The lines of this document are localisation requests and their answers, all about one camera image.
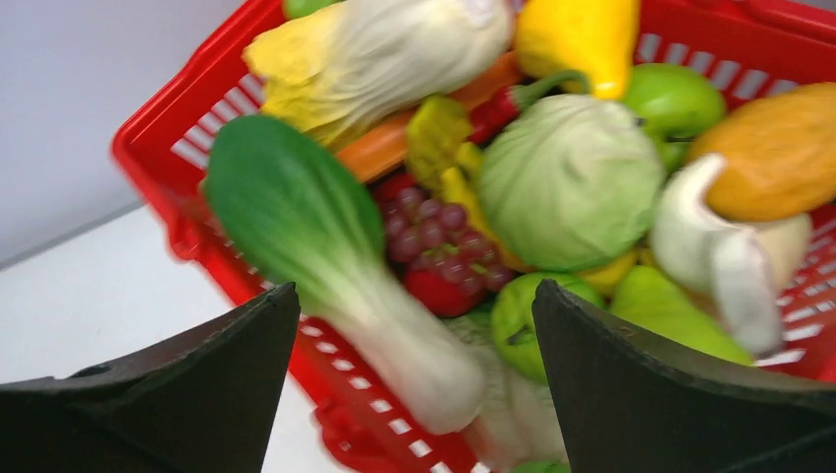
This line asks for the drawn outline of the yellow toy bell pepper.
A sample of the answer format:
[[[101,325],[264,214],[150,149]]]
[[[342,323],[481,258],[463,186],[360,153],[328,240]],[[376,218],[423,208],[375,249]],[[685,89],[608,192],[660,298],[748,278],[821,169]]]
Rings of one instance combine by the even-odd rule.
[[[522,6],[513,49],[534,78],[584,73],[590,93],[620,99],[632,74],[641,3],[636,0],[534,0]]]

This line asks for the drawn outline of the pale green toy cabbage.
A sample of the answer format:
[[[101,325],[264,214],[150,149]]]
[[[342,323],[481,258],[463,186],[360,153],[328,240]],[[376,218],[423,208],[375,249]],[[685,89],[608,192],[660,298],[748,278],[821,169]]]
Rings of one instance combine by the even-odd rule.
[[[630,249],[654,219],[667,170],[637,117],[616,101],[537,101],[488,146],[476,195],[523,263],[572,272]]]

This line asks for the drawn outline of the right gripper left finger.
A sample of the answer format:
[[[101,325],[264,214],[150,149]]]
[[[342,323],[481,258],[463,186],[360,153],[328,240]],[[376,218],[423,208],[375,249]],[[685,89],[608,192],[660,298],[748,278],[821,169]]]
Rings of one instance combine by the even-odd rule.
[[[5,472],[258,472],[294,346],[293,284],[69,377],[1,387]]]

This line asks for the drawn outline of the green toy pear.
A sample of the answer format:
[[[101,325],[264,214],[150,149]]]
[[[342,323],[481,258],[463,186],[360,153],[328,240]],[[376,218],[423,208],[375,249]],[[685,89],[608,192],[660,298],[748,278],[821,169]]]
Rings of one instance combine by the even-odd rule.
[[[633,267],[615,287],[609,311],[693,350],[739,365],[754,363],[713,316],[654,267]]]

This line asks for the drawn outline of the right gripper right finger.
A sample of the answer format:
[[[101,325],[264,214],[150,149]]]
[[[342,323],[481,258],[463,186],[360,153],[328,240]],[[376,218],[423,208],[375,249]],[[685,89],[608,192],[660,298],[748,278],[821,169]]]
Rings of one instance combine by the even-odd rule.
[[[575,472],[831,472],[835,386],[692,350],[553,280],[532,305]]]

